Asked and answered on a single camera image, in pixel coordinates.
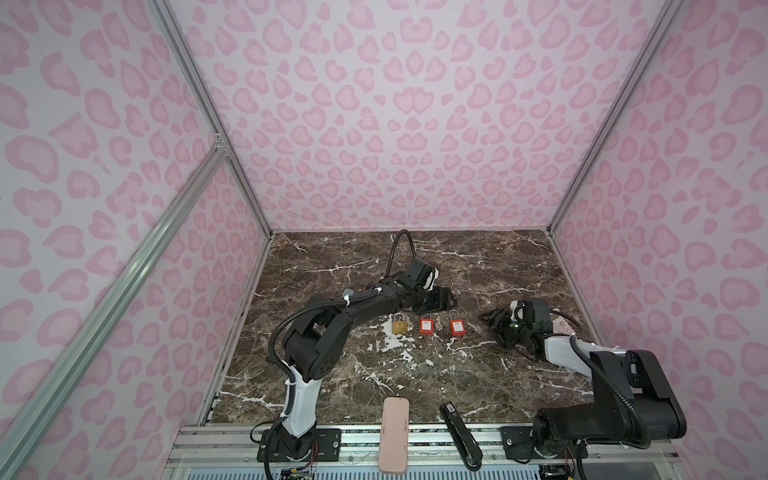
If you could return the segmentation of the red padlock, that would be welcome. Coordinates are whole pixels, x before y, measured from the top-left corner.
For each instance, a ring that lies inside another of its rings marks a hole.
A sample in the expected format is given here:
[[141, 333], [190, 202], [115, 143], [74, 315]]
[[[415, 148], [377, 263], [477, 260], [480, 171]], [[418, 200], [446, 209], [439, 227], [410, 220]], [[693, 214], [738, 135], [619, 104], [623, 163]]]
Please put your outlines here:
[[435, 320], [433, 318], [424, 317], [420, 319], [419, 331], [421, 335], [433, 335], [435, 330]]
[[467, 334], [466, 323], [457, 312], [453, 312], [451, 314], [451, 318], [449, 319], [449, 327], [451, 336], [454, 338], [462, 337]]

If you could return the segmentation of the brass padlock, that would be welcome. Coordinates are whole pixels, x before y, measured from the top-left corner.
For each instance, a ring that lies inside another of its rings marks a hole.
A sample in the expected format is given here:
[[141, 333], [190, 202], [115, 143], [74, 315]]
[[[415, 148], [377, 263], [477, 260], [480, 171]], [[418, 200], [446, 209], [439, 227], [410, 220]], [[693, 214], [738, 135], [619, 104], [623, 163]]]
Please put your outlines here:
[[393, 315], [391, 332], [396, 336], [404, 336], [409, 332], [408, 318], [405, 314], [396, 313]]

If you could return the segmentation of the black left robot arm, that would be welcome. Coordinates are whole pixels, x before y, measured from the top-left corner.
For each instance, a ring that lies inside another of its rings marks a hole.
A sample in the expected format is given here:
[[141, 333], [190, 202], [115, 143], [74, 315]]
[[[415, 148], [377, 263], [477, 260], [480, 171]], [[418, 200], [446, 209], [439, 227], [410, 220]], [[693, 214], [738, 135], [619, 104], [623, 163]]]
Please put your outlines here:
[[287, 377], [286, 397], [280, 416], [260, 440], [267, 460], [280, 453], [299, 460], [311, 451], [322, 380], [341, 359], [353, 329], [396, 313], [426, 316], [456, 307], [456, 297], [437, 284], [438, 277], [436, 267], [415, 258], [406, 270], [362, 291], [346, 290], [339, 297], [316, 294], [276, 327], [268, 340], [268, 358]]

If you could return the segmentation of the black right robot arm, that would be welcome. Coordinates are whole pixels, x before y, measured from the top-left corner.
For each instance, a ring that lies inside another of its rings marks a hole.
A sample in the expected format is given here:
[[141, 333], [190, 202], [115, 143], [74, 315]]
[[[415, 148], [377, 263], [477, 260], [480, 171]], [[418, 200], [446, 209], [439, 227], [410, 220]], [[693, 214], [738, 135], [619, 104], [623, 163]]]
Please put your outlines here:
[[540, 409], [530, 433], [513, 447], [544, 457], [567, 446], [582, 453], [591, 444], [648, 449], [686, 435], [687, 418], [654, 353], [587, 342], [579, 323], [544, 299], [516, 301], [479, 319], [502, 348], [591, 382], [591, 401]]

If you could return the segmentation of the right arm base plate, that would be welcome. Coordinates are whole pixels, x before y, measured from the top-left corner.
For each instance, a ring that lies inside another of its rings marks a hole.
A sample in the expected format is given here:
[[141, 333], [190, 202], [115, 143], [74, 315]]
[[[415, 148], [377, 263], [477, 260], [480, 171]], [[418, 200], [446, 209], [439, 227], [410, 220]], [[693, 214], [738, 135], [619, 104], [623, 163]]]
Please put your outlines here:
[[586, 449], [579, 450], [576, 440], [554, 437], [533, 425], [504, 426], [499, 432], [506, 459], [521, 464], [545, 460], [575, 461], [589, 457]]

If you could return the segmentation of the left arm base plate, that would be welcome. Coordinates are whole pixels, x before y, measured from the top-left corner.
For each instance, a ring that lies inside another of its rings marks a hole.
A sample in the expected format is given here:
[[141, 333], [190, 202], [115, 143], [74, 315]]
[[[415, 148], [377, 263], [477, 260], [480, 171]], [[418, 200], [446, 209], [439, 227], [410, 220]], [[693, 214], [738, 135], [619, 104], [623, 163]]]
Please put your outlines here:
[[295, 437], [280, 426], [269, 442], [260, 442], [257, 459], [263, 462], [268, 457], [270, 462], [307, 463], [314, 458], [316, 462], [336, 462], [340, 447], [340, 429], [314, 427]]

